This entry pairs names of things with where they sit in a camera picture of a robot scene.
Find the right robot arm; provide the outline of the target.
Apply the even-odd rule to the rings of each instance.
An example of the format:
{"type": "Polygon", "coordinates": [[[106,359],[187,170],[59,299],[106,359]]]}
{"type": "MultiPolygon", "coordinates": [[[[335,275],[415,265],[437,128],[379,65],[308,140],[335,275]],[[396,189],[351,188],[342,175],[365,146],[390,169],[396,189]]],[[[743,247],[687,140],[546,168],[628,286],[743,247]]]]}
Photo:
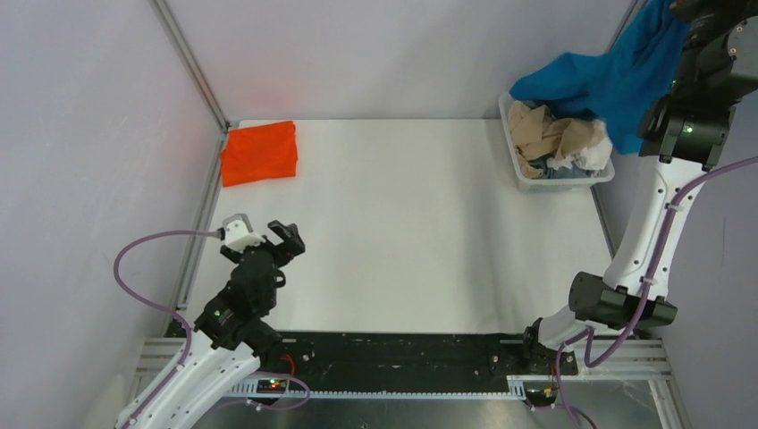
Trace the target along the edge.
{"type": "Polygon", "coordinates": [[[566,53],[513,84],[516,100],[603,121],[617,152],[641,159],[615,256],[601,276],[578,273],[567,305],[525,330],[527,371],[559,370],[599,329],[625,340],[673,322],[668,278],[680,234],[703,184],[725,172],[737,104],[756,89],[754,1],[651,1],[607,53],[566,53]]]}

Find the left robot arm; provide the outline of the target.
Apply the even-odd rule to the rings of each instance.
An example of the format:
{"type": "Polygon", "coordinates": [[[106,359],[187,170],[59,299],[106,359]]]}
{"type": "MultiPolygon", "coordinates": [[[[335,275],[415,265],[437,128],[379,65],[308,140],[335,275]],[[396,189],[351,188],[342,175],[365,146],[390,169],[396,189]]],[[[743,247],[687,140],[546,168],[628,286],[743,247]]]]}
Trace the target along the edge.
{"type": "Polygon", "coordinates": [[[281,335],[265,322],[286,284],[282,269],[303,254],[306,245],[296,224],[267,225],[279,242],[253,230],[244,214],[223,221],[215,231],[175,230],[133,241],[117,255],[116,283],[132,298],[170,315],[185,340],[157,378],[123,411],[118,428],[190,428],[233,385],[255,373],[273,371],[282,360],[281,335]],[[234,265],[229,280],[207,301],[194,322],[130,288],[121,262],[139,244],[163,237],[218,239],[221,254],[234,265]]]}

